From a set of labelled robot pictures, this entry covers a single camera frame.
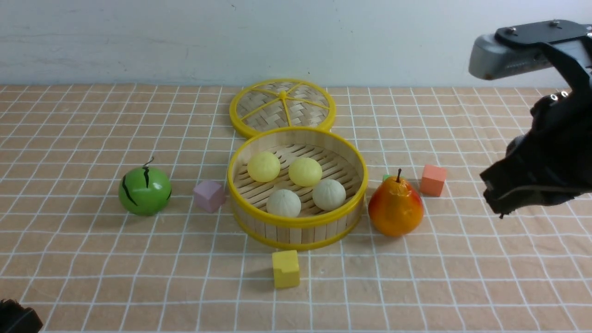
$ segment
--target pink block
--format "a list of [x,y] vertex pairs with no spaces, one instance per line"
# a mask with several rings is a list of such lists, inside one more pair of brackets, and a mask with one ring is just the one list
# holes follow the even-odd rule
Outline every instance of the pink block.
[[211,180],[204,180],[193,189],[195,204],[208,213],[214,213],[226,201],[224,187]]

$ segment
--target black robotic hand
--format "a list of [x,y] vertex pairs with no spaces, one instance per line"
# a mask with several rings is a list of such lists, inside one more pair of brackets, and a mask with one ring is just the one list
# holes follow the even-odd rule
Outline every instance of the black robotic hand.
[[43,323],[32,308],[12,299],[0,300],[0,333],[38,333]]
[[469,72],[494,80],[554,67],[571,92],[542,97],[531,129],[481,173],[484,198],[503,217],[592,192],[592,27],[552,20],[498,29],[476,39]]

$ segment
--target orange block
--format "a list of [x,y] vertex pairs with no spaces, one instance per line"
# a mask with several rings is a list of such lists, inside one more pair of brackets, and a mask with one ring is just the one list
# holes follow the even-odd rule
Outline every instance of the orange block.
[[446,169],[426,164],[423,167],[422,183],[419,186],[419,191],[429,196],[439,197],[442,195],[445,181]]

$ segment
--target green ball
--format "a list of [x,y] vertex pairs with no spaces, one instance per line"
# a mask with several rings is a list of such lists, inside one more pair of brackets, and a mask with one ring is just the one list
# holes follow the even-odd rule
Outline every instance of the green ball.
[[119,201],[130,213],[152,216],[169,203],[172,193],[169,177],[156,168],[143,166],[123,176]]

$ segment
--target yellow rim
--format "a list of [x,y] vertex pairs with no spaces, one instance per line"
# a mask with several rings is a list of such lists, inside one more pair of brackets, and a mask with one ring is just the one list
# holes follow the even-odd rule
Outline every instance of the yellow rim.
[[243,231],[247,235],[251,236],[253,239],[255,239],[255,240],[259,241],[260,243],[263,243],[267,246],[271,246],[273,248],[284,249],[284,250],[294,249],[296,251],[309,251],[309,250],[324,248],[325,246],[328,246],[328,245],[331,245],[335,242],[340,241],[342,238],[347,236],[353,230],[353,228],[355,228],[358,225],[358,223],[360,222],[360,217],[362,217],[362,213],[360,213],[356,217],[356,220],[352,223],[351,226],[349,226],[347,229],[345,229],[342,233],[337,234],[334,237],[325,239],[324,241],[309,243],[309,244],[291,244],[291,243],[280,243],[277,241],[272,241],[271,239],[268,239],[265,237],[261,237],[260,235],[258,235],[257,233],[254,233],[251,229],[249,229],[249,227],[247,227],[243,223],[243,221],[240,220],[240,218],[238,217],[238,215],[236,214],[234,209],[233,209],[233,215],[234,215],[234,219],[239,224],[240,228],[243,229]]
[[[331,137],[341,141],[344,145],[347,145],[351,150],[353,150],[356,153],[356,156],[360,160],[360,163],[362,164],[362,168],[363,168],[362,184],[360,185],[360,189],[356,192],[356,194],[354,194],[353,197],[347,203],[345,203],[343,206],[341,206],[338,209],[333,210],[331,212],[321,214],[321,215],[315,215],[315,216],[307,216],[307,217],[275,216],[275,215],[271,215],[267,212],[264,212],[263,210],[258,209],[255,206],[248,203],[240,195],[238,189],[234,186],[233,174],[232,174],[233,165],[236,163],[236,159],[240,155],[240,153],[246,147],[248,147],[249,144],[251,144],[252,142],[259,140],[260,138],[265,137],[267,135],[272,135],[274,133],[280,133],[280,132],[286,132],[286,131],[294,131],[294,130],[319,132],[319,133],[331,136]],[[359,202],[361,200],[365,200],[366,188],[368,187],[368,169],[366,167],[366,162],[364,161],[362,154],[360,154],[360,152],[344,138],[342,138],[336,134],[333,134],[331,132],[316,128],[316,127],[282,127],[282,128],[273,129],[273,130],[270,130],[267,132],[260,133],[256,136],[250,138],[241,147],[239,147],[237,149],[237,151],[233,154],[232,158],[230,159],[229,168],[228,168],[228,171],[226,174],[226,178],[228,181],[230,195],[232,196],[232,198],[236,201],[236,203],[242,209],[244,209],[249,215],[259,219],[260,221],[262,221],[264,223],[267,223],[270,225],[275,225],[275,226],[280,226],[280,227],[284,227],[284,228],[309,228],[309,227],[314,227],[314,226],[325,225],[327,223],[335,221],[335,220],[339,219],[340,217],[345,216],[346,214],[349,214],[352,210],[354,210],[356,208],[356,206],[359,204]]]
[[[266,84],[270,84],[273,82],[295,82],[296,84],[290,88],[288,90],[288,93],[291,92],[293,89],[295,89],[296,87],[300,86],[300,85],[308,85],[314,89],[316,89],[318,92],[320,92],[321,94],[323,94],[323,97],[327,100],[327,102],[329,103],[329,106],[326,107],[325,105],[321,105],[321,104],[317,104],[314,103],[312,101],[307,101],[307,100],[302,100],[300,98],[294,98],[294,97],[285,97],[285,98],[280,98],[278,93],[275,93],[273,91],[267,91],[264,89],[258,89],[257,87],[262,86],[262,85],[266,85]],[[247,114],[244,117],[239,117],[239,115],[236,113],[236,107],[239,104],[239,101],[241,98],[243,98],[243,96],[249,92],[249,91],[259,91],[259,92],[265,92],[267,94],[272,94],[272,95],[276,95],[277,98],[274,99],[271,102],[268,102],[264,105],[259,106],[258,108],[252,110],[251,112],[249,112],[249,114]],[[320,130],[330,130],[331,127],[333,127],[333,123],[335,122],[335,114],[336,114],[336,106],[335,106],[335,100],[333,99],[333,97],[323,88],[319,87],[318,85],[312,83],[312,82],[307,82],[307,81],[302,81],[302,80],[297,80],[297,79],[270,79],[270,80],[265,80],[259,83],[256,83],[254,85],[251,85],[250,87],[247,87],[243,90],[241,90],[238,94],[236,94],[236,96],[234,96],[234,98],[232,99],[232,101],[230,102],[230,121],[232,122],[232,125],[234,126],[234,129],[236,129],[236,131],[242,135],[245,138],[251,138],[254,137],[256,135],[259,135],[261,132],[247,126],[244,124],[244,120],[252,115],[254,115],[255,113],[257,113],[260,109],[264,108],[265,106],[267,106],[268,104],[272,104],[275,103],[277,101],[281,100],[282,103],[284,104],[284,110],[286,112],[286,116],[288,119],[288,124],[289,126],[292,126],[291,124],[291,120],[289,117],[289,112],[288,112],[288,107],[285,103],[285,100],[294,100],[294,101],[301,101],[304,103],[309,103],[311,105],[315,105],[321,108],[324,108],[326,110],[328,110],[327,112],[327,117],[325,118],[325,120],[323,120],[322,123],[320,123],[317,127],[309,127],[309,128],[316,128],[316,129],[320,129]]]

